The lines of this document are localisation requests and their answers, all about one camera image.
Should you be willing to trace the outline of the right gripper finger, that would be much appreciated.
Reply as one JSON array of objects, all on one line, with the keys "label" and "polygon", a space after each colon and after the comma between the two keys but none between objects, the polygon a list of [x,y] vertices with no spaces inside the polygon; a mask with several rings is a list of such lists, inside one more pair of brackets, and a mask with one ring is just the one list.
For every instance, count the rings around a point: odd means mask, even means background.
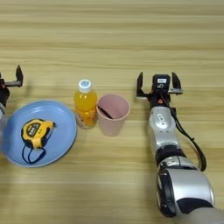
[{"label": "right gripper finger", "polygon": [[146,98],[149,99],[151,97],[150,94],[146,94],[143,90],[142,90],[142,86],[143,86],[143,73],[140,73],[138,75],[137,81],[136,81],[136,96],[138,98]]},{"label": "right gripper finger", "polygon": [[175,95],[182,95],[183,89],[181,87],[181,82],[177,74],[172,72],[171,79],[172,79],[172,89],[170,90],[170,93]]}]

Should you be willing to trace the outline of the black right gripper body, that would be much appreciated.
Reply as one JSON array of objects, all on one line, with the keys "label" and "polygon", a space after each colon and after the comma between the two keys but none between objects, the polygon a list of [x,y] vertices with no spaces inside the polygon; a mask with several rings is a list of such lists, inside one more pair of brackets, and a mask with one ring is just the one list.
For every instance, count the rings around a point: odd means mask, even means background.
[{"label": "black right gripper body", "polygon": [[150,109],[155,107],[170,107],[171,97],[166,88],[153,88],[150,91]]}]

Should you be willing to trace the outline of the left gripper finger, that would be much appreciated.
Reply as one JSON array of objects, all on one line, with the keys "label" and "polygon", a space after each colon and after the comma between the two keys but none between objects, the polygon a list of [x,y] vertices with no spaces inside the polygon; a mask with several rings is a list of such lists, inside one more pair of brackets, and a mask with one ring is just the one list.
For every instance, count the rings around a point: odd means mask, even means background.
[{"label": "left gripper finger", "polygon": [[23,76],[23,72],[20,66],[17,66],[16,69],[16,80],[14,81],[8,81],[5,82],[4,85],[9,88],[9,87],[22,87],[23,86],[23,80],[24,80],[24,76]]}]

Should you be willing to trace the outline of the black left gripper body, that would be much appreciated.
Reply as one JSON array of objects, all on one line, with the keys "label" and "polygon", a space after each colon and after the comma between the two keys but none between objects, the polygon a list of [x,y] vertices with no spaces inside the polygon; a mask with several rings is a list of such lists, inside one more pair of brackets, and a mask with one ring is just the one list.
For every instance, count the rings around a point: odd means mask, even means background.
[{"label": "black left gripper body", "polygon": [[9,96],[10,96],[10,90],[5,84],[4,79],[0,79],[0,103],[6,106]]}]

